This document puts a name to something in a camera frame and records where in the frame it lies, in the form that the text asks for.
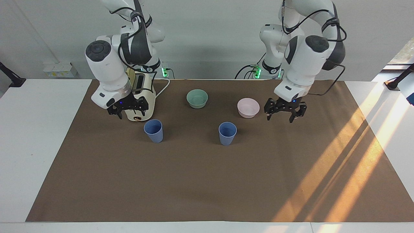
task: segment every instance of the brown mat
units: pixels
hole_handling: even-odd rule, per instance
[[[288,113],[239,116],[239,99],[263,107],[277,84],[172,80],[157,99],[164,141],[154,144],[143,123],[90,100],[92,81],[27,221],[414,221],[413,201],[344,82],[304,98],[307,113],[293,124]],[[203,109],[186,103],[195,88],[209,94]],[[229,147],[218,137],[224,121],[238,127]]]

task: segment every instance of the blue object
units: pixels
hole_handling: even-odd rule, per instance
[[[155,143],[160,143],[164,138],[162,132],[162,123],[156,119],[149,120],[147,123],[145,123],[144,132],[149,136],[151,141]]]
[[[228,146],[237,133],[237,127],[231,122],[223,122],[219,126],[220,142],[224,146]]]
[[[407,97],[407,100],[408,102],[410,102],[411,105],[414,105],[414,93]]]

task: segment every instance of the white robotic arm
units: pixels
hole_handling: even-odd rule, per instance
[[[122,110],[140,111],[138,119],[148,119],[145,112],[154,109],[155,91],[149,75],[140,83],[140,95],[132,93],[132,85],[125,74],[123,64],[132,68],[142,66],[144,73],[159,71],[161,61],[152,43],[165,38],[164,30],[152,21],[149,14],[144,15],[143,1],[138,0],[101,0],[111,14],[118,14],[132,25],[123,26],[119,35],[99,36],[89,44],[85,56],[94,76],[100,85],[92,95],[92,101],[107,109],[109,114],[122,118]]]
[[[323,36],[304,36],[299,16],[311,18],[321,26]],[[265,105],[267,119],[276,112],[291,112],[290,122],[302,117],[307,95],[315,76],[322,70],[331,70],[343,61],[345,47],[335,5],[331,0],[284,0],[279,11],[283,25],[267,24],[260,31],[266,46],[266,56],[261,64],[262,74],[276,76],[285,59],[289,65],[286,77],[275,88],[279,96]]]

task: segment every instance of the black joint cap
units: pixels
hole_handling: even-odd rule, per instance
[[[305,41],[306,44],[317,53],[323,53],[329,48],[328,40],[325,37],[313,35],[308,36]]]
[[[86,48],[86,56],[94,62],[103,61],[111,52],[111,44],[106,41],[94,41]]]

